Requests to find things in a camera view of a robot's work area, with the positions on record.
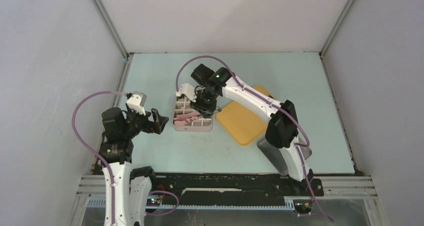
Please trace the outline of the pink handled metal tongs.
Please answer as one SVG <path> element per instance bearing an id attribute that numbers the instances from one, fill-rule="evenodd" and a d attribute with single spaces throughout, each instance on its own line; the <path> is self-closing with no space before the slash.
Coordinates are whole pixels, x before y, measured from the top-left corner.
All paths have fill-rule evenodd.
<path id="1" fill-rule="evenodd" d="M 188 114 L 179 114 L 175 116 L 173 121 L 174 126 L 182 127 L 186 124 L 192 123 L 193 121 L 198 120 L 199 116 L 201 116 L 200 112 L 193 111 Z"/>

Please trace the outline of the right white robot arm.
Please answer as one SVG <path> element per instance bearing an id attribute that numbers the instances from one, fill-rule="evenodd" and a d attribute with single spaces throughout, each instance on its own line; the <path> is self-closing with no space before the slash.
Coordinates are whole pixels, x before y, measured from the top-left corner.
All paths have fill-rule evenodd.
<path id="1" fill-rule="evenodd" d="M 267 123 L 265 139 L 278 149 L 288 169 L 291 189 L 303 195 L 311 188 L 314 173 L 306 164 L 300 149 L 299 133 L 303 132 L 298 123 L 294 104 L 286 100 L 271 99 L 247 85 L 231 70 L 221 67 L 213 71 L 204 64 L 197 66 L 190 75 L 201 87 L 195 89 L 191 107 L 201 116 L 212 117 L 219 96 L 229 98 L 248 108 Z"/>

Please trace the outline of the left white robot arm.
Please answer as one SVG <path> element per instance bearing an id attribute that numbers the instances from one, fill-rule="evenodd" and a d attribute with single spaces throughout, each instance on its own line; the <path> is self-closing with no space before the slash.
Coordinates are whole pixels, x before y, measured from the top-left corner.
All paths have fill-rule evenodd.
<path id="1" fill-rule="evenodd" d="M 158 180 L 151 166 L 132 167 L 132 139 L 139 133 L 161 134 L 168 117 L 157 109 L 141 115 L 132 109 L 113 107 L 101 115 L 104 131 L 99 153 L 106 185 L 104 225 L 143 225 L 148 195 Z"/>

